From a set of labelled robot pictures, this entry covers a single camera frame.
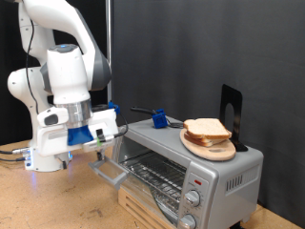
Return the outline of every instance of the wooden table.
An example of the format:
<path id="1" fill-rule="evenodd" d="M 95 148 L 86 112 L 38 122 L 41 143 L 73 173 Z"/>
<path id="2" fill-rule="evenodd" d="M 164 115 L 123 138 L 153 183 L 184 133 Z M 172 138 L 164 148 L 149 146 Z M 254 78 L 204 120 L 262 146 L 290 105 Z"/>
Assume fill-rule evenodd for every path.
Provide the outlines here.
<path id="1" fill-rule="evenodd" d="M 18 142 L 0 150 L 27 144 Z M 89 168 L 91 161 L 96 161 L 96 153 L 75 151 L 67 170 L 52 173 L 26 171 L 23 162 L 0 161 L 0 228 L 145 228 L 118 204 L 117 191 Z M 300 228 L 260 206 L 242 225 L 247 229 Z"/>

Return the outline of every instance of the black wall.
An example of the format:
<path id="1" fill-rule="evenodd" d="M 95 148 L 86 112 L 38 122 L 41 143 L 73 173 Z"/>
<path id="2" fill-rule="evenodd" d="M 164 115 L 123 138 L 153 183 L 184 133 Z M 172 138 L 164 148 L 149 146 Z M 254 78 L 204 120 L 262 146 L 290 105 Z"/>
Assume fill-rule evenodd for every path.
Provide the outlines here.
<path id="1" fill-rule="evenodd" d="M 83 14 L 102 53 L 107 54 L 105 1 L 67 1 Z M 63 32 L 55 31 L 56 44 L 77 44 Z M 30 67 L 39 66 L 30 58 Z M 31 139 L 31 118 L 27 107 L 14 98 L 8 89 L 11 72 L 26 67 L 26 53 L 22 48 L 18 25 L 18 4 L 0 0 L 0 145 Z M 92 105 L 107 102 L 107 90 L 91 93 Z"/>
<path id="2" fill-rule="evenodd" d="M 222 84 L 240 90 L 240 140 L 265 156 L 259 200 L 305 227 L 305 1 L 113 4 L 113 100 L 128 121 L 150 118 L 135 105 L 219 117 Z"/>

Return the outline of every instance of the sandwich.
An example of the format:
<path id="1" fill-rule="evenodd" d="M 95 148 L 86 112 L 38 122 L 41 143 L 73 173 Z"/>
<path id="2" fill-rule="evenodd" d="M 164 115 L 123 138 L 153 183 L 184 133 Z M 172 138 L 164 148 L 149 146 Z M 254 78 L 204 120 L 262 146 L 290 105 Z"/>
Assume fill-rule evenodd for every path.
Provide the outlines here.
<path id="1" fill-rule="evenodd" d="M 200 146 L 210 147 L 232 136 L 217 118 L 198 118 L 184 121 L 187 129 L 184 134 L 186 140 Z"/>

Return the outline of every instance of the wooden plate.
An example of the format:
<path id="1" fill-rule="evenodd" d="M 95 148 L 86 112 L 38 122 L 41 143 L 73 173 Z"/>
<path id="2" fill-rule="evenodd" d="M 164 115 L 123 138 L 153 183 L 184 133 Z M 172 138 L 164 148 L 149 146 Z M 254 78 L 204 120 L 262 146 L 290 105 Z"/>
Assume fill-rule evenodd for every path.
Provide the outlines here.
<path id="1" fill-rule="evenodd" d="M 229 160 L 235 156 L 236 149 L 232 142 L 228 139 L 219 144 L 215 144 L 211 147 L 199 146 L 191 143 L 184 138 L 184 134 L 187 129 L 182 129 L 180 132 L 180 139 L 183 145 L 197 156 L 201 156 L 208 160 Z"/>

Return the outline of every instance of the toaster oven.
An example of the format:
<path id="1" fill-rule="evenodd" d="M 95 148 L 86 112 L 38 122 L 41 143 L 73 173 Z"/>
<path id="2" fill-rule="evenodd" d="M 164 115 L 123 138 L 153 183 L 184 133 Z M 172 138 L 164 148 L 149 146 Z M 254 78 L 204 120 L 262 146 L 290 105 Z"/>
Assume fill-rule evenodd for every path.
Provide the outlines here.
<path id="1" fill-rule="evenodd" d="M 233 159 L 210 161 L 187 150 L 180 131 L 155 129 L 151 119 L 130 124 L 112 152 L 112 161 L 129 174 L 123 185 L 136 177 L 148 186 L 147 197 L 178 229 L 227 229 L 247 221 L 256 208 L 262 153 L 249 147 Z"/>

